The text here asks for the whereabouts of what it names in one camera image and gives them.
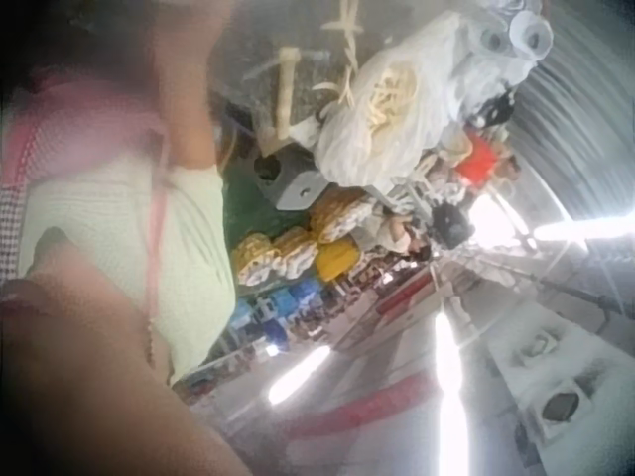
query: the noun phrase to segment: ventilation fan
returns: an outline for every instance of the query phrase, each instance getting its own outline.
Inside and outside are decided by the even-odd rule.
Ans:
[[[546,355],[558,347],[558,341],[550,334],[541,330],[534,339],[518,351],[518,357],[525,367],[533,367]]]
[[[547,443],[590,414],[593,404],[573,380],[560,383],[534,399],[531,413],[543,442]]]

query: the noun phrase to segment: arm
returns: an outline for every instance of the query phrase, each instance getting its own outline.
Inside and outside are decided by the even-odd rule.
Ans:
[[[388,227],[390,230],[390,236],[395,243],[401,240],[406,232],[404,223],[410,223],[413,220],[412,216],[392,216],[388,219]]]
[[[158,7],[153,53],[159,107],[178,166],[217,165],[211,111],[207,102],[207,60],[228,21],[231,0],[188,7]]]
[[[1,315],[2,412],[64,473],[249,474],[112,336],[24,307]]]

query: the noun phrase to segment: person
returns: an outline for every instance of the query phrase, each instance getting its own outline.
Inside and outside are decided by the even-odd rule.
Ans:
[[[468,132],[472,153],[454,167],[454,172],[464,179],[473,191],[482,190],[492,176],[516,181],[520,166],[507,146],[494,143],[491,146],[474,132]]]
[[[412,216],[373,213],[350,235],[362,252],[380,247],[384,252],[401,255],[418,253],[426,242],[417,235],[412,221]]]
[[[120,304],[126,311],[98,326],[142,346],[170,384],[205,359],[235,303],[207,104],[207,59],[231,1],[201,5],[155,12],[156,121],[119,89],[77,74],[47,78],[8,126],[3,115],[0,209],[12,211],[0,226],[12,228],[0,230],[0,284],[37,280],[62,307]],[[33,126],[40,142],[20,143],[32,111],[49,109]]]
[[[250,474],[153,373],[126,332],[135,307],[92,276],[105,300],[44,274],[4,288],[2,467],[21,475]]]

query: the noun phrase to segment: vendor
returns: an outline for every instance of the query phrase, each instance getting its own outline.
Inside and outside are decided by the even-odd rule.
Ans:
[[[379,246],[400,255],[417,254],[426,246],[426,240],[418,236],[412,221],[412,216],[371,214],[350,235],[361,252]]]
[[[469,206],[492,179],[516,181],[521,172],[516,156],[501,142],[488,144],[474,132],[467,132],[472,152],[454,168],[443,159],[437,159],[428,171],[427,180],[433,189],[449,182],[461,182],[467,187],[462,207]]]
[[[230,5],[159,7],[151,44],[156,111],[139,114],[143,101],[120,87],[65,74],[21,104],[32,113],[31,103],[54,96],[45,103],[53,117],[34,107],[44,116],[34,121],[16,108],[3,124],[0,235],[10,239],[0,244],[0,285],[29,280],[68,315],[135,346],[166,383],[205,359],[234,309],[207,101],[207,59]],[[159,127],[145,130],[155,115]],[[28,127],[36,147],[12,148]],[[111,135],[133,130],[114,144]],[[159,149],[169,150],[163,186],[155,179]],[[22,170],[39,172],[25,178]],[[16,193],[25,182],[33,185]]]

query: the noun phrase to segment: merchandise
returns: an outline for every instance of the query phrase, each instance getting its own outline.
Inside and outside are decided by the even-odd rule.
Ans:
[[[311,210],[311,228],[319,243],[350,233],[372,213],[377,200],[359,188],[329,190]]]
[[[295,280],[314,263],[318,255],[318,242],[304,228],[292,228],[274,241],[280,259],[274,263],[279,276]]]
[[[366,186],[406,177],[421,151],[438,143],[449,123],[446,85],[459,26],[460,15],[446,12],[361,68],[351,86],[354,107],[333,107],[317,143],[326,179]]]
[[[278,260],[278,250],[262,233],[249,235],[231,252],[236,279],[243,286],[258,286],[267,281]]]

